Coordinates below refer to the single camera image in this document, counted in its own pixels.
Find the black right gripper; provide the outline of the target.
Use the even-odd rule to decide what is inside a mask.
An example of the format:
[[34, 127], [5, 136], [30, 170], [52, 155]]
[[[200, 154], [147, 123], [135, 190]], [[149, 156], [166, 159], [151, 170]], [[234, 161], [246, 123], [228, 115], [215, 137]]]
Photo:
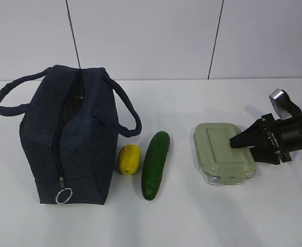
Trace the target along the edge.
[[[268, 147], [265, 144], [265, 132]], [[292, 160], [288, 151], [284, 151], [284, 144], [279, 133], [278, 123], [273, 115], [266, 114], [256, 120], [249, 128], [230, 139], [232, 148], [252, 147], [251, 154], [256, 162], [279, 165]]]

